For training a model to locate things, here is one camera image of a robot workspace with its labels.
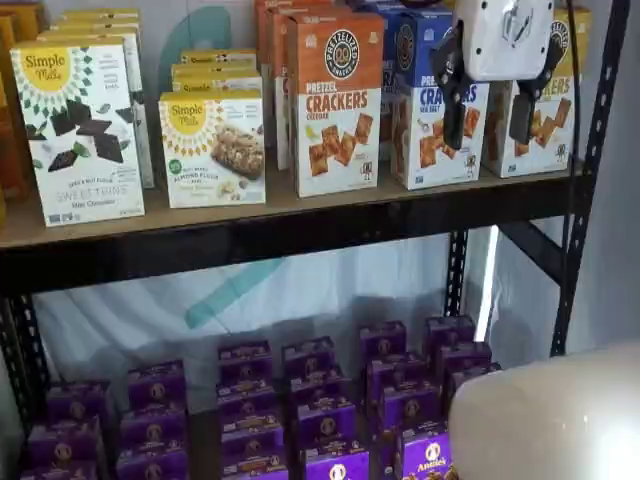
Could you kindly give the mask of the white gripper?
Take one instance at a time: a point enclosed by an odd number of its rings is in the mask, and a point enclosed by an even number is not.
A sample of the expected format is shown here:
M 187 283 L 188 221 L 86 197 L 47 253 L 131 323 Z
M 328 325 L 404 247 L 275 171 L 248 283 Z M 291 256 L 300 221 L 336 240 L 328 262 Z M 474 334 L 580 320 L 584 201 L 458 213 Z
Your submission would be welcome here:
M 535 105 L 563 60 L 570 40 L 567 23 L 554 20 L 539 0 L 459 1 L 457 22 L 430 51 L 435 82 L 445 106 L 443 138 L 460 149 L 464 100 L 473 80 L 518 80 L 510 137 L 528 143 Z

